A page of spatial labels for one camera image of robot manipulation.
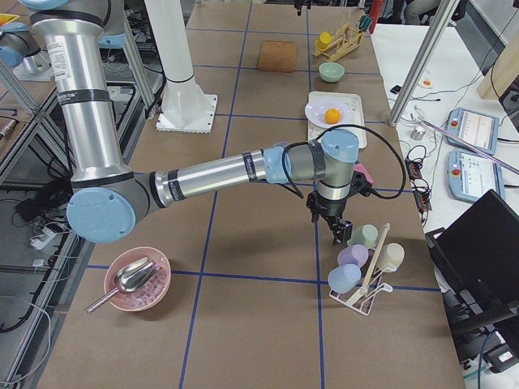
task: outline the blue and white device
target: blue and white device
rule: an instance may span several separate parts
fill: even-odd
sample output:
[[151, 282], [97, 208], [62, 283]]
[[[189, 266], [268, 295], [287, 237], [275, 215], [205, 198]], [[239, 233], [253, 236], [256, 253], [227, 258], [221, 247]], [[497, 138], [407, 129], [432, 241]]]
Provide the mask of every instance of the blue and white device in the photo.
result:
[[[456, 108], [449, 115], [445, 130], [479, 150], [494, 155], [499, 126], [500, 119], [496, 116]], [[464, 147], [454, 139], [447, 138], [447, 141], [454, 146]]]
[[504, 199], [501, 167], [472, 152], [455, 150], [448, 158], [448, 187], [456, 199], [475, 203], [490, 189]]

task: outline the blue cable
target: blue cable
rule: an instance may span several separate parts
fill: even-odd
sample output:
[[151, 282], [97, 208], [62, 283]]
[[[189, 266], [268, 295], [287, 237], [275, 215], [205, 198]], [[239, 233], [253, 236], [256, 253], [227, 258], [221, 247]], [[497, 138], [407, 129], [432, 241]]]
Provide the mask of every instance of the blue cable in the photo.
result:
[[487, 335], [483, 344], [481, 345], [481, 351], [479, 352], [479, 362], [478, 362], [478, 389], [481, 389], [481, 364], [483, 363], [483, 353], [485, 352], [485, 345], [487, 345], [487, 341], [490, 339], [493, 333], [497, 330], [494, 329], [490, 334]]

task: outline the scoop handle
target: scoop handle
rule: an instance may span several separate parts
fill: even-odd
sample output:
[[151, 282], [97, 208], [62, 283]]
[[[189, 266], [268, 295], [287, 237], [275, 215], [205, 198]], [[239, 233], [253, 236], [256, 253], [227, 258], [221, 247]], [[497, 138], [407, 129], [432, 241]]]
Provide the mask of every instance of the scoop handle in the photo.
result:
[[106, 295], [101, 297], [99, 300], [94, 302], [91, 306], [89, 306], [86, 309], [87, 314], [91, 314], [94, 310], [96, 310], [97, 308], [99, 308], [100, 306], [105, 304], [110, 298], [115, 296], [117, 293], [119, 293], [119, 289], [118, 288], [113, 288], [112, 290], [110, 290]]

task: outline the metal scoop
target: metal scoop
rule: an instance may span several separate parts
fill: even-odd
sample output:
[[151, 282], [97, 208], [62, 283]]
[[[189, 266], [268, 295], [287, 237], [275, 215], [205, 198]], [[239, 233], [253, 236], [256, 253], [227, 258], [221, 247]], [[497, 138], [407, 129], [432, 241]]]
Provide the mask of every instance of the metal scoop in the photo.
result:
[[114, 277], [115, 288], [89, 306], [86, 309], [87, 313], [91, 314], [119, 292], [132, 293], [141, 289], [152, 278], [155, 271], [157, 271], [155, 263], [148, 257], [123, 267]]

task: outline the black monitor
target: black monitor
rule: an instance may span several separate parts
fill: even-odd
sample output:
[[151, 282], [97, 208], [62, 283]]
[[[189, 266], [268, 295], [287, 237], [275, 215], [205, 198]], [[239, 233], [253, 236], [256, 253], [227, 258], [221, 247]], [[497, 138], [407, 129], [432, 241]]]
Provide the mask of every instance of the black monitor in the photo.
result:
[[[431, 257], [474, 317], [506, 311], [519, 301], [519, 216], [496, 192], [489, 190], [439, 236], [435, 233], [427, 234]], [[493, 323], [519, 355], [519, 317], [502, 318]]]

